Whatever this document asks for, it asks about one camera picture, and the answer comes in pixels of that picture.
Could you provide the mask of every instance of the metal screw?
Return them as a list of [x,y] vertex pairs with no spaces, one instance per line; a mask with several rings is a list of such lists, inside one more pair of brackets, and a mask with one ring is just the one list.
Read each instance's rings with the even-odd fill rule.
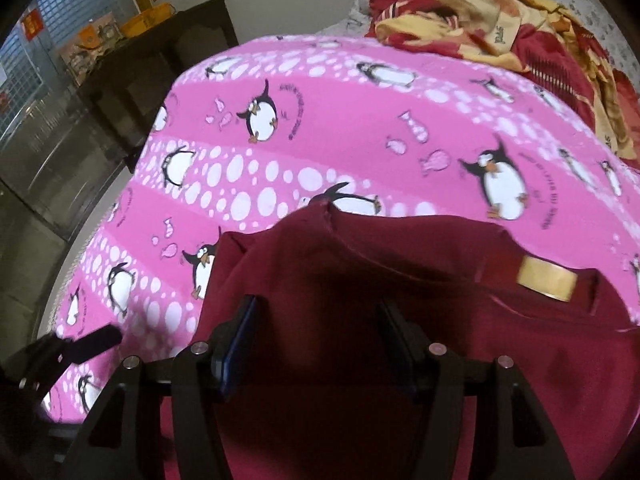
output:
[[429,345],[429,352],[433,355],[444,355],[447,353],[447,347],[442,343],[431,343]]
[[140,364],[140,358],[137,355],[130,355],[122,362],[122,366],[124,366],[127,370],[131,370]]
[[209,345],[204,341],[198,341],[191,345],[191,352],[196,355],[204,354],[207,351],[209,351]]
[[511,368],[513,366],[513,359],[511,359],[508,355],[501,355],[498,357],[498,364],[502,368]]

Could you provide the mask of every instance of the cartoon penguin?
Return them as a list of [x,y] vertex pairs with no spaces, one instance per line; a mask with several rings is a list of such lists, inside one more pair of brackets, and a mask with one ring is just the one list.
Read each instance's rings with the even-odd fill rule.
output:
[[85,413],[89,413],[102,391],[101,388],[92,383],[93,378],[94,376],[89,373],[78,379],[78,393]]
[[497,150],[485,150],[478,161],[470,164],[461,158],[460,164],[480,179],[484,199],[489,204],[489,218],[515,220],[524,213],[529,198],[524,179],[517,166],[508,157],[502,140]]
[[562,105],[560,104],[560,101],[558,100],[558,98],[553,95],[551,92],[548,92],[547,90],[545,90],[544,88],[542,88],[542,86],[538,86],[535,85],[533,87],[533,89],[536,91],[536,94],[538,94],[538,96],[549,106],[551,106],[553,108],[554,111],[556,112],[561,112],[562,111]]
[[335,40],[318,41],[313,46],[318,48],[340,48],[340,42]]
[[135,274],[124,269],[125,265],[126,262],[121,262],[115,267],[111,267],[107,278],[113,313],[123,319],[127,315],[127,303],[129,303],[131,289],[136,283]]
[[631,261],[631,268],[636,275],[636,288],[638,289],[638,304],[640,304],[640,256],[636,253]]
[[115,218],[116,213],[118,212],[118,209],[120,209],[120,202],[114,202],[113,205],[111,206],[111,212],[109,213],[109,218],[107,218],[107,222],[111,222]]
[[562,158],[564,158],[564,161],[576,177],[583,181],[588,187],[596,187],[596,185],[593,183],[593,180],[591,179],[591,175],[587,172],[586,168],[580,162],[575,160],[571,156],[571,153],[569,153],[564,148],[558,148],[558,154]]
[[186,146],[178,148],[169,153],[162,161],[162,175],[164,176],[164,186],[173,184],[182,187],[184,176],[191,167],[196,152],[187,150]]
[[[222,236],[222,229],[218,226],[218,241]],[[193,267],[192,280],[193,292],[191,295],[196,300],[204,300],[207,293],[207,285],[209,285],[209,277],[213,268],[213,261],[216,259],[216,249],[218,242],[215,244],[204,244],[195,254],[189,254],[182,251],[182,256]]]
[[264,80],[264,90],[258,97],[253,98],[246,111],[236,114],[246,121],[249,131],[249,142],[263,142],[271,139],[278,127],[278,111],[273,99],[269,97],[269,81]]
[[620,187],[620,181],[618,180],[618,176],[616,175],[616,171],[611,167],[611,164],[608,160],[603,160],[600,163],[600,166],[604,170],[605,175],[607,175],[607,179],[611,184],[611,189],[615,196],[622,196],[622,188]]
[[207,79],[215,79],[217,75],[225,75],[241,59],[240,56],[223,57],[204,69],[205,76]]
[[513,98],[513,96],[507,92],[506,90],[503,90],[502,88],[500,88],[494,81],[494,78],[490,78],[490,79],[472,79],[471,83],[478,83],[481,84],[482,86],[484,86],[487,91],[491,94],[494,95],[496,97],[499,97],[500,99],[507,101],[509,104],[513,103],[516,99]]
[[80,285],[76,288],[76,291],[69,297],[69,313],[66,315],[66,324],[73,326],[78,321],[78,312],[80,306]]
[[356,68],[375,84],[387,83],[409,88],[417,77],[413,72],[393,68],[382,63],[360,62],[356,64]]
[[164,127],[166,126],[166,122],[168,118],[169,118],[169,114],[166,111],[166,107],[162,105],[158,110],[158,114],[156,115],[156,120],[154,121],[153,130],[155,132],[164,130]]
[[367,198],[350,193],[341,193],[340,190],[348,186],[348,182],[339,182],[334,184],[325,192],[313,197],[309,203],[318,200],[328,200],[335,205],[340,211],[345,213],[354,213],[356,215],[375,216],[382,210],[382,204],[376,195],[373,198]]

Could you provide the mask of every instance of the yellow basket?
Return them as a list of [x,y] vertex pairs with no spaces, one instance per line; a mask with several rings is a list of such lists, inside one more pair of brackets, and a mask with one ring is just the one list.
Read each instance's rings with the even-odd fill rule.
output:
[[160,4],[151,9],[140,12],[139,15],[131,18],[120,27],[120,30],[127,38],[139,36],[158,23],[168,20],[175,14],[175,7],[172,4]]

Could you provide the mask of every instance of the maroon sweatshirt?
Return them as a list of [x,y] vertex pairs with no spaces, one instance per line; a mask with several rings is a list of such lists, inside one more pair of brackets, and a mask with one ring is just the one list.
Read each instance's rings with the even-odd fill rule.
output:
[[[518,285],[525,254],[496,224],[370,218],[327,203],[267,231],[223,235],[194,341],[244,294],[268,300],[243,384],[216,407],[234,479],[400,476],[421,407],[394,384],[376,328],[382,296],[462,356],[512,357],[576,478],[599,478],[638,414],[640,333],[597,270],[577,271],[568,303]],[[466,479],[474,434],[467,400],[456,480]],[[167,478],[178,478],[175,463]]]

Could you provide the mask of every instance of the pink blanket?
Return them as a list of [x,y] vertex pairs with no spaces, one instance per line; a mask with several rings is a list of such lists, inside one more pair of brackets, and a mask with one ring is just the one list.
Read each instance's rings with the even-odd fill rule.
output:
[[70,369],[45,406],[82,420],[128,354],[175,355],[216,293],[220,232],[268,229],[320,197],[355,214],[497,222],[531,253],[599,269],[635,321],[639,194],[572,110],[513,73],[375,40],[252,41],[174,83],[56,322],[64,337],[117,323],[124,341]]

